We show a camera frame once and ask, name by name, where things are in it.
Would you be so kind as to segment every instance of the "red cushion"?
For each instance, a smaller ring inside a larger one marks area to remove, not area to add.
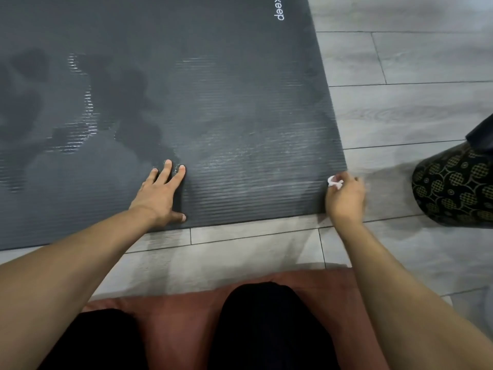
[[[84,311],[117,308],[139,322],[150,370],[205,369],[221,307],[241,284],[290,286],[329,331],[343,370],[388,370],[352,269],[302,270],[268,275],[213,291],[158,297],[108,298]]]

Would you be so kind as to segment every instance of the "white tissue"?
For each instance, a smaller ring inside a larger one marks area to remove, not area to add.
[[[342,183],[344,183],[344,181],[343,180],[332,181],[335,177],[336,177],[335,175],[331,176],[329,179],[327,179],[327,183],[329,183],[329,187],[336,186],[337,189],[341,189]]]

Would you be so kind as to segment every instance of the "brand logo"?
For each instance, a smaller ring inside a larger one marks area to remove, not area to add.
[[[274,14],[277,19],[284,21],[284,12],[282,11],[282,0],[274,0],[274,6],[276,7],[276,13]]]

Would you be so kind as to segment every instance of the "wet yoga mat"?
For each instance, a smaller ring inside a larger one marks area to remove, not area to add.
[[[183,227],[320,212],[345,168],[307,0],[0,0],[0,247],[187,166]]]

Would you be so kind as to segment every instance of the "person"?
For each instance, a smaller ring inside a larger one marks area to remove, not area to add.
[[[102,322],[107,322],[108,331],[117,333],[112,340],[121,345],[118,356],[125,358],[127,351],[134,352],[128,362],[112,368],[146,368],[134,322],[118,311],[80,312],[105,275],[142,235],[154,227],[186,220],[184,214],[172,211],[185,167],[168,181],[171,168],[168,160],[161,174],[153,169],[128,210],[0,266],[2,369],[50,368],[47,361],[56,363],[57,353],[72,353],[68,336],[77,336],[81,327],[97,329]],[[406,271],[365,227],[363,181],[348,172],[336,179],[344,180],[344,185],[340,190],[329,188],[326,211],[346,247],[389,367],[493,368],[493,344]],[[310,341],[312,336],[317,342]],[[253,349],[239,352],[238,342]],[[300,365],[300,354],[313,349],[322,358],[332,358],[327,360],[333,361],[330,367],[323,361],[315,366],[309,359],[305,367]],[[71,362],[64,368],[77,368],[75,362],[90,355],[65,358]],[[130,366],[132,361],[140,361],[139,366]],[[259,361],[267,365],[260,366]],[[273,283],[241,286],[231,293],[219,318],[208,366],[338,368],[330,335],[291,289]]]

